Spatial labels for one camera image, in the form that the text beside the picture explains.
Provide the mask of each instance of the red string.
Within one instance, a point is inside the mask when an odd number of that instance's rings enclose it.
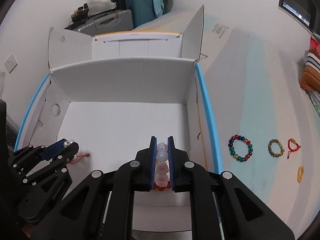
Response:
[[[295,149],[291,149],[291,147],[290,147],[291,142],[297,146]],[[301,146],[293,138],[290,138],[288,140],[288,148],[290,149],[290,151],[288,151],[287,159],[289,159],[290,153],[298,151],[301,148]]]
[[[83,157],[89,157],[90,156],[90,153],[86,153],[86,154],[84,154],[84,155],[77,155],[77,157],[80,157],[78,160],[76,160],[75,162],[71,162],[71,161],[69,161],[68,163],[70,163],[70,164],[75,164],[75,163],[77,163],[79,160],[81,160]]]

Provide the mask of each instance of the gray suitcase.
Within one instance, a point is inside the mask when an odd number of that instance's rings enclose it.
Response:
[[[74,31],[95,36],[97,34],[133,30],[131,10],[115,10],[90,18]]]

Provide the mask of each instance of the pillow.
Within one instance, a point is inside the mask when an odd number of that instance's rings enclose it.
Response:
[[[310,49],[305,60],[300,87],[304,90],[320,92],[320,44],[311,36]]]

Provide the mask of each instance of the white cardboard box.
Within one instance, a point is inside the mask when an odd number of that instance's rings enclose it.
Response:
[[[22,122],[16,149],[66,138],[89,158],[70,165],[70,190],[93,170],[110,172],[147,148],[151,136],[214,171],[214,120],[197,64],[204,7],[184,33],[135,31],[91,36],[51,28],[49,73]],[[136,192],[133,229],[191,230],[188,193]]]

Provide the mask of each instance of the pink bead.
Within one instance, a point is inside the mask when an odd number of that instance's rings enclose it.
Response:
[[[163,162],[163,163],[158,163],[156,165],[156,169],[155,169],[155,173],[158,174],[167,174],[169,172],[169,167],[167,165],[167,163]]]
[[[157,151],[160,151],[161,149],[167,151],[168,147],[165,143],[159,143],[157,146]]]
[[[166,187],[168,185],[168,180],[167,174],[158,173],[155,177],[155,183],[159,187]]]
[[[168,159],[168,153],[165,150],[160,150],[157,152],[156,160],[158,162],[165,162]]]

